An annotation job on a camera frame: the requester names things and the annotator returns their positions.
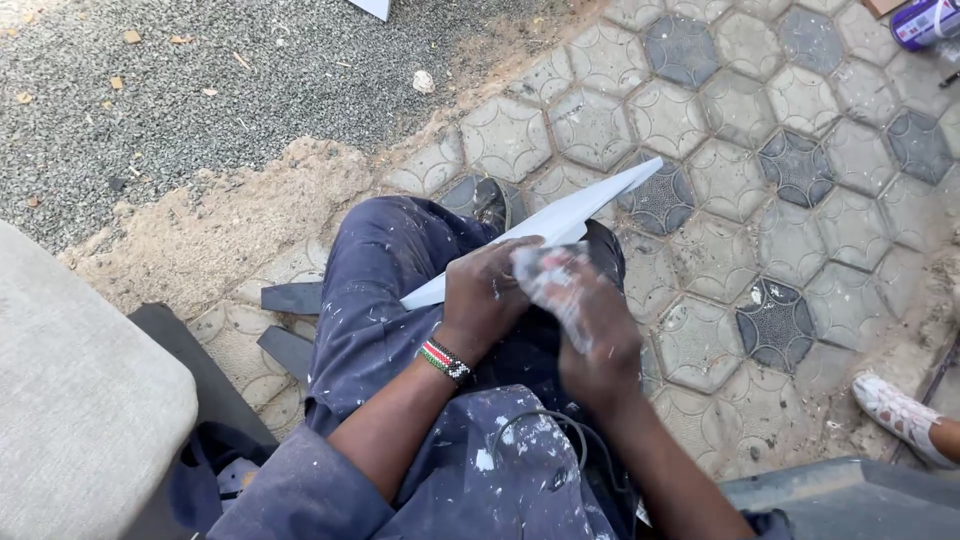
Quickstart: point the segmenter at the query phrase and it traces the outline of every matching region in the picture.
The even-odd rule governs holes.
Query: foot
[[[477,181],[473,189],[473,208],[473,217],[494,227],[498,234],[510,229],[510,204],[496,179],[487,176]]]
[[[930,428],[940,424],[937,411],[907,397],[873,373],[853,380],[853,395],[871,418],[913,447],[917,455],[937,467],[960,468],[930,442]]]

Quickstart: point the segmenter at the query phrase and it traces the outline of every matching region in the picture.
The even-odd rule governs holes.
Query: gravel ground
[[[301,135],[373,151],[452,101],[444,73],[461,63],[464,38],[493,32],[485,23],[498,15],[524,20],[565,6],[395,0],[386,24],[346,0],[86,0],[48,9],[0,37],[0,219],[56,253],[110,223],[118,200],[153,201],[202,167],[262,166]],[[129,29],[142,42],[126,43]],[[418,69],[437,79],[436,94],[412,89]],[[111,77],[123,89],[112,89]],[[20,92],[35,97],[21,105]]]

